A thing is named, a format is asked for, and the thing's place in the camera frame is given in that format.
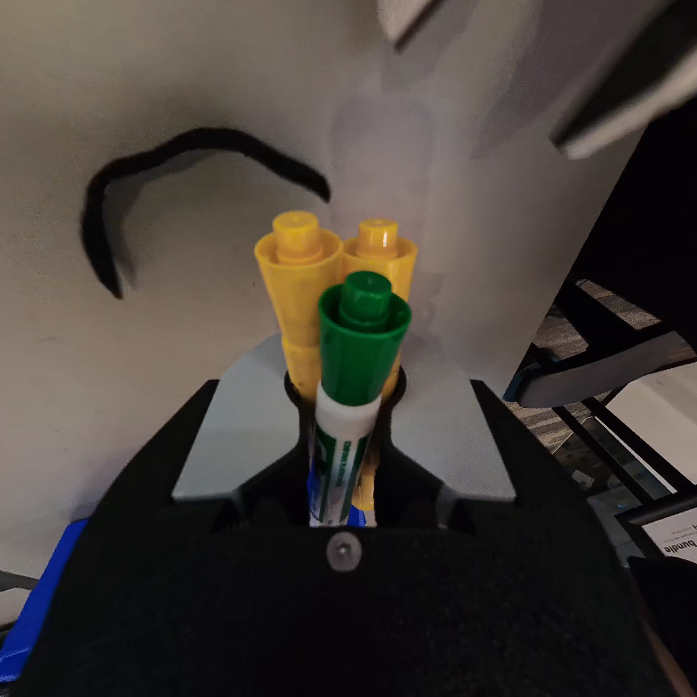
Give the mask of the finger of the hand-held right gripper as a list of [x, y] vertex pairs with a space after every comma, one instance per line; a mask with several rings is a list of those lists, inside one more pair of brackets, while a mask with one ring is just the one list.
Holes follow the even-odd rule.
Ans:
[[696, 2], [672, 1], [639, 31], [551, 135], [580, 160], [696, 96]]
[[429, 22], [442, 1], [378, 1], [377, 12], [384, 38], [394, 50], [402, 50]]

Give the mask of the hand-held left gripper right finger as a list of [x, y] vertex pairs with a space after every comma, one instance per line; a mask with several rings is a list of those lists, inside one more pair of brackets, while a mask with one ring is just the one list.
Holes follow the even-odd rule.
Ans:
[[378, 433], [378, 526], [447, 526], [465, 502], [517, 498], [469, 376], [435, 339], [407, 334]]

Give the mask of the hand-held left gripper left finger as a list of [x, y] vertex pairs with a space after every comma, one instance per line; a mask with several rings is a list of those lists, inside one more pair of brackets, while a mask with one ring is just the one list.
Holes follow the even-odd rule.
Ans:
[[305, 406], [289, 382], [279, 333], [227, 369], [171, 496], [175, 502], [228, 500], [250, 518], [251, 487], [266, 468], [304, 445]]

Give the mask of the green whiteboard marker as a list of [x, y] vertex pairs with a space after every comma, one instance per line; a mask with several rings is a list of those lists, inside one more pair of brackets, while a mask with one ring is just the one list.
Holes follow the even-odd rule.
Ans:
[[309, 516], [337, 527], [353, 492], [412, 312], [381, 274], [361, 270], [318, 301], [321, 377], [314, 411]]

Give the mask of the yellow highlighter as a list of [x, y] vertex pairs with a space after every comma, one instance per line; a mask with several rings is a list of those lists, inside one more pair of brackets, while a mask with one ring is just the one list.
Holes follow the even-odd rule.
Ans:
[[318, 301], [339, 283], [342, 250], [342, 240], [322, 229], [307, 211], [276, 216], [272, 231], [254, 247], [280, 327], [290, 380], [312, 403], [321, 379]]
[[[357, 271], [371, 271], [386, 277], [395, 295], [408, 301], [417, 258], [417, 246], [402, 238], [398, 224], [388, 219], [361, 222], [358, 235], [344, 242], [339, 281]], [[374, 431], [353, 493], [352, 503], [365, 515], [374, 511], [374, 486], [380, 462], [380, 435]]]

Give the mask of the white desk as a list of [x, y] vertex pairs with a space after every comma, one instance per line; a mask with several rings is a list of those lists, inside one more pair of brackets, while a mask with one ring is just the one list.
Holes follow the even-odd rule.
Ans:
[[[39, 575], [207, 379], [276, 330], [254, 259], [287, 210], [420, 249], [413, 328], [502, 393], [638, 142], [558, 123], [662, 1], [444, 1], [401, 50], [375, 1], [1, 2], [1, 567]], [[238, 155], [111, 192], [130, 283], [80, 243], [108, 162], [236, 127], [332, 200]]]

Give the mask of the white printed paper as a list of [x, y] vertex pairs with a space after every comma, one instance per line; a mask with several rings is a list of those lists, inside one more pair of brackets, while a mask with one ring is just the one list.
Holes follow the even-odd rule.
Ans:
[[696, 508], [641, 527], [664, 556], [696, 564]]

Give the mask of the blue box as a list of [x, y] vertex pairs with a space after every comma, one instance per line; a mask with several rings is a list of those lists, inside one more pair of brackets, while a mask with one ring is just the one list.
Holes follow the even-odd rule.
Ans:
[[72, 522], [58, 541], [41, 577], [30, 588], [22, 610], [9, 629], [1, 630], [1, 694], [16, 682], [36, 645], [65, 565], [89, 518]]

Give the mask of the person's leg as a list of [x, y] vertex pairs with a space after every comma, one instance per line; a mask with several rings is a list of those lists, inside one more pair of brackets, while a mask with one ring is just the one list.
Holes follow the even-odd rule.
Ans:
[[692, 687], [687, 675], [677, 663], [675, 657], [661, 641], [652, 625], [644, 617], [641, 619], [641, 623], [658, 663], [664, 675], [666, 675], [668, 682], [673, 687], [675, 694], [677, 696], [696, 696], [696, 691]]

